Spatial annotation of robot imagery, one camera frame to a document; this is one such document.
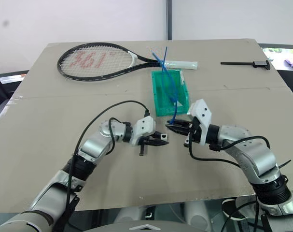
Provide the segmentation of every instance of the racket handle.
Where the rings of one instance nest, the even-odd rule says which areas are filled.
[[[194,70],[196,70],[198,68],[198,62],[166,60],[165,66],[170,69],[194,69]]]

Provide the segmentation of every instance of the blue cable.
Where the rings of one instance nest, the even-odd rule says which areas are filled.
[[[174,97],[171,97],[171,96],[168,95],[168,93],[166,93],[168,95],[168,97],[170,98],[170,100],[175,104],[174,115],[173,115],[173,118],[170,120],[170,124],[173,124],[174,123],[174,120],[175,120],[175,117],[176,117],[176,114],[177,114],[178,93],[177,93],[177,89],[176,89],[176,85],[175,85],[174,79],[172,78],[171,74],[168,72],[168,70],[167,70],[167,68],[165,66],[165,60],[166,60],[166,55],[167,55],[167,47],[166,47],[165,56],[164,56],[164,59],[163,60],[160,60],[158,58],[158,56],[154,52],[152,52],[152,54],[153,54],[153,56],[156,58],[156,60],[158,61],[158,63],[162,67],[161,85],[162,85],[163,91],[164,91],[164,82],[163,82],[163,79],[164,79],[164,71],[166,72],[167,76],[169,77],[169,79],[170,79],[170,81],[172,83],[173,89],[174,89]]]

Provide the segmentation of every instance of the white wall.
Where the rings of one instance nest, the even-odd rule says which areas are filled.
[[[0,73],[28,70],[48,43],[165,40],[165,0],[0,0]]]
[[[174,40],[293,44],[293,0],[173,0]]]

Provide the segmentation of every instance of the beige tabletop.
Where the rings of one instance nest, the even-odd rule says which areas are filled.
[[[213,41],[115,42],[143,56],[168,46],[168,59],[198,61],[196,71],[184,70],[191,102],[203,98],[213,112],[212,123],[239,124],[253,135],[266,136],[279,164],[293,160],[293,94],[272,67],[221,66],[220,61],[265,60],[251,39]],[[253,193],[243,173],[220,162],[198,162],[183,147],[184,136],[167,131],[169,117],[155,117],[150,74],[143,69],[115,79],[82,83],[62,77],[56,69],[60,55],[78,43],[49,44],[29,71],[0,116],[0,212],[20,212],[70,158],[88,122],[108,106],[138,100],[146,104],[167,132],[169,145],[138,147],[117,143],[79,193],[77,209],[217,199]],[[131,121],[143,117],[134,104],[104,114]],[[194,145],[200,157],[230,159],[224,152]],[[293,189],[293,161],[282,169]]]

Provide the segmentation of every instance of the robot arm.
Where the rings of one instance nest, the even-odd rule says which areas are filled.
[[[144,117],[131,127],[130,123],[111,121],[115,141],[136,145],[166,145],[167,141],[153,139],[160,135],[155,131],[155,121],[151,116]],[[76,192],[82,190],[86,180],[110,150],[112,138],[108,121],[79,148],[71,181],[70,205],[66,209],[69,170],[72,158],[58,171],[35,198],[29,210],[16,215],[0,226],[0,232],[50,232],[63,231],[65,224],[79,202]]]
[[[224,150],[231,155],[252,185],[258,203],[265,212],[262,220],[270,227],[278,228],[275,224],[278,224],[279,218],[293,221],[293,193],[287,187],[288,179],[281,174],[275,155],[265,143],[250,139],[228,146],[251,137],[250,132],[236,125],[212,125],[211,112],[203,99],[197,100],[191,106],[188,115],[191,122],[176,120],[176,124],[167,127],[176,133],[187,135],[184,142],[187,147],[191,137],[193,142],[209,144],[211,150]]]

